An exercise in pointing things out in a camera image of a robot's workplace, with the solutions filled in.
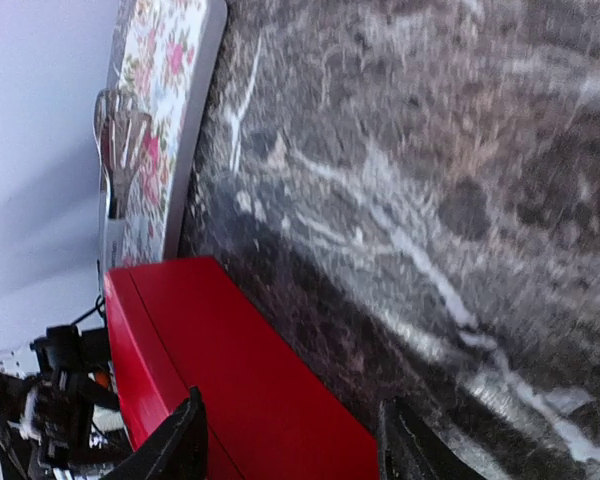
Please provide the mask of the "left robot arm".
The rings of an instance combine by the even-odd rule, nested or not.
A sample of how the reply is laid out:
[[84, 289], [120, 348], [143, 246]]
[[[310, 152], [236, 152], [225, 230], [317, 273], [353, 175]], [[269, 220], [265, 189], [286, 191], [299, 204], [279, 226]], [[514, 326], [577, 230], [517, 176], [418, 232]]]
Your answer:
[[0, 367], [0, 479], [89, 479], [131, 453], [121, 430], [107, 432], [98, 411], [119, 414], [106, 326], [74, 320], [29, 345], [38, 371]]

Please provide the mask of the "red box lid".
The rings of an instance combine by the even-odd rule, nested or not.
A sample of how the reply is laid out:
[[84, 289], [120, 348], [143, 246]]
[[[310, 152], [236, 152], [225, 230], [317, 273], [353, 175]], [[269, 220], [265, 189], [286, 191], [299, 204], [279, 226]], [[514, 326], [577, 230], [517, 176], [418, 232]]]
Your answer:
[[[107, 329], [120, 410], [134, 453], [189, 397], [192, 387], [181, 379], [170, 359], [132, 272], [129, 269], [110, 272], [105, 280], [105, 294]], [[208, 430], [205, 479], [242, 477], [217, 438]]]

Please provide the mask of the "red box with paper cups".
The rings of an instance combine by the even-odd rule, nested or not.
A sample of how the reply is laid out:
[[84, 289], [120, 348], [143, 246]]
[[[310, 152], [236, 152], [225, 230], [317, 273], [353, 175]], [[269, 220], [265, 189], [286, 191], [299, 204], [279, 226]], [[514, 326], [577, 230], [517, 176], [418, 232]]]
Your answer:
[[131, 277], [246, 479], [376, 479], [376, 442], [209, 257]]

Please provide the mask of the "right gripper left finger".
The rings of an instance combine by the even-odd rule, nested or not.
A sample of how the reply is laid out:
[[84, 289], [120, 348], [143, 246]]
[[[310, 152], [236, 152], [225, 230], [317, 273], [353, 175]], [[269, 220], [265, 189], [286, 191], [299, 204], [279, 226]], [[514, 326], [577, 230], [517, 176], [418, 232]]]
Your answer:
[[207, 466], [206, 408], [200, 390], [192, 387], [139, 449], [102, 480], [204, 480]]

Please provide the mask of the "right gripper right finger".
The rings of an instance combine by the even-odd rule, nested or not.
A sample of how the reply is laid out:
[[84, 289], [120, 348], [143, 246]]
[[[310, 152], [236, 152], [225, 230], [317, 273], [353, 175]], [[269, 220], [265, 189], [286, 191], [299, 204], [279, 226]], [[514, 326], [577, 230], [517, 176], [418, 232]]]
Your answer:
[[377, 446], [381, 479], [484, 480], [447, 447], [402, 397], [380, 403]]

